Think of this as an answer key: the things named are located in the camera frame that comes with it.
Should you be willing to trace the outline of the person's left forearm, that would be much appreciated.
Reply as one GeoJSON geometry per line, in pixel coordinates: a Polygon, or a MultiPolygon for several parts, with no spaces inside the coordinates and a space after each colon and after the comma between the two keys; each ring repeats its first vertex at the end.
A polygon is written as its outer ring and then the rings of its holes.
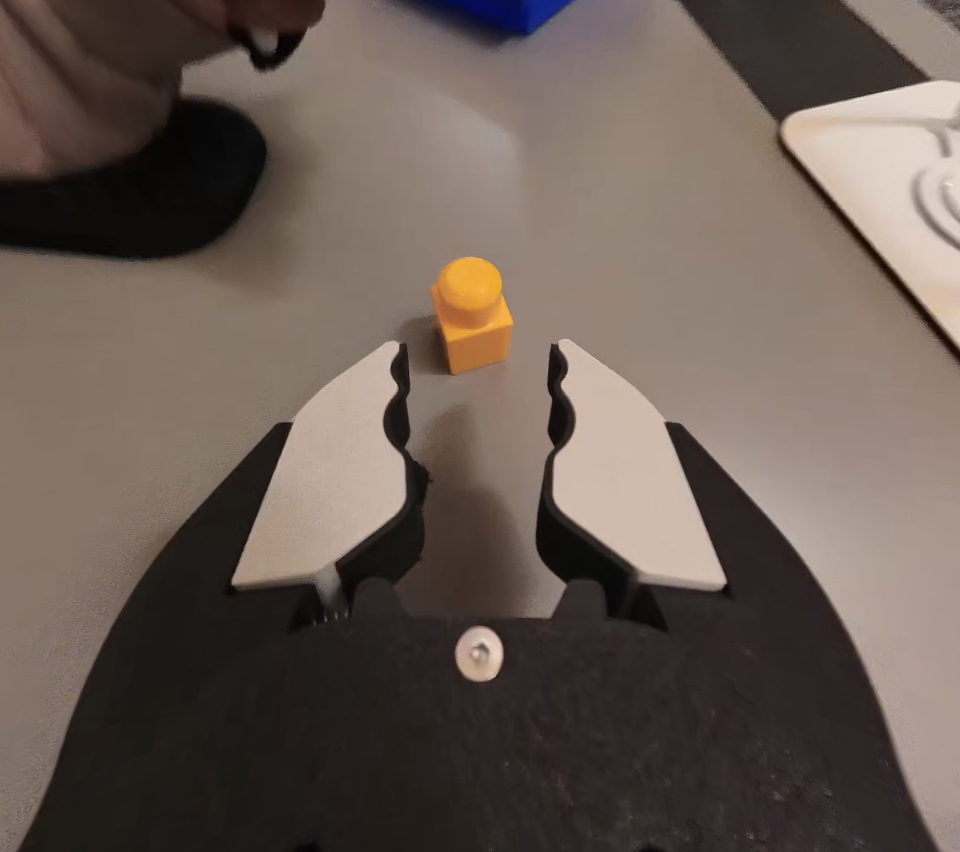
{"type": "Polygon", "coordinates": [[[2,179],[99,169],[166,125],[228,41],[171,0],[1,0],[2,179]]]}

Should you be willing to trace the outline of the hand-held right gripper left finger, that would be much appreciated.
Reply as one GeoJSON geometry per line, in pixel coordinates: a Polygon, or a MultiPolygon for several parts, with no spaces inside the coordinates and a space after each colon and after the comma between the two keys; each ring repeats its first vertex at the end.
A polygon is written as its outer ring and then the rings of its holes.
{"type": "Polygon", "coordinates": [[[294,416],[233,572],[237,591],[308,585],[327,618],[421,560],[429,474],[407,449],[409,355],[390,341],[294,416]]]}

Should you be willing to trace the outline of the yellow one-stud mega block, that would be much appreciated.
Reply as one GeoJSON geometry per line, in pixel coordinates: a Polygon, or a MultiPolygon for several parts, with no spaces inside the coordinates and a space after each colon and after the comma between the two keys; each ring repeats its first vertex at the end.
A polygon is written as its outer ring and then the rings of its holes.
{"type": "Polygon", "coordinates": [[[507,359],[514,322],[496,266],[480,257],[455,259],[430,294],[450,374],[507,359]]]}

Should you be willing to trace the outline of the white document stand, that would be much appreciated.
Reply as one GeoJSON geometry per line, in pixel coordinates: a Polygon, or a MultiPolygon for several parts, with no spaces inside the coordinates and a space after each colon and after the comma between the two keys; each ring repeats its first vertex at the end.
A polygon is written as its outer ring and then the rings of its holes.
{"type": "Polygon", "coordinates": [[[959,347],[959,83],[928,80],[785,118],[780,139],[959,347]]]}

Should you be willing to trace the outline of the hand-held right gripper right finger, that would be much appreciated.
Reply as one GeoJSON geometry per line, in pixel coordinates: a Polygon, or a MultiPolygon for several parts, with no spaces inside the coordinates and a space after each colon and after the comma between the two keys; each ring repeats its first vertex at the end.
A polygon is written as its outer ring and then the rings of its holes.
{"type": "Polygon", "coordinates": [[[659,592],[726,599],[729,583],[670,424],[634,385],[570,339],[550,346],[547,455],[535,546],[606,615],[665,620],[659,592]]]}

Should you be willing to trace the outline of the black mesh pad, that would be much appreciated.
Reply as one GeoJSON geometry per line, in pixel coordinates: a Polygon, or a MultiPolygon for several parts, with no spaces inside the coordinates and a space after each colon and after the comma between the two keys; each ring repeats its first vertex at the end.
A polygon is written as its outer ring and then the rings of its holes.
{"type": "Polygon", "coordinates": [[[2,182],[1,246],[131,261],[181,256],[234,227],[267,159],[248,115],[181,100],[134,155],[46,182],[2,182]]]}

